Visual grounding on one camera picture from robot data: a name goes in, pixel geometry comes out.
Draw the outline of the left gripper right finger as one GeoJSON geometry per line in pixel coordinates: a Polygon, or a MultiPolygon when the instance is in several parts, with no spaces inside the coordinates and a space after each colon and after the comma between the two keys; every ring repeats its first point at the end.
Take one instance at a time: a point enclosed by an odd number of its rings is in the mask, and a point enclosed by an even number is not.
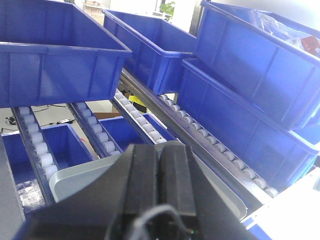
{"type": "Polygon", "coordinates": [[[159,157],[162,202],[172,205],[194,240],[251,240],[253,235],[213,188],[185,145],[166,145],[159,157]]]}

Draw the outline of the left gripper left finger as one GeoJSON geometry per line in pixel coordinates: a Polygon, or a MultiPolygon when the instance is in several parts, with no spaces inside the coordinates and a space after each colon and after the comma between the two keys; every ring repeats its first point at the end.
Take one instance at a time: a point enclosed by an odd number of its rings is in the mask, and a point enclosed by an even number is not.
{"type": "Polygon", "coordinates": [[[116,240],[157,201],[157,151],[130,145],[91,184],[32,217],[31,240],[116,240]]]}

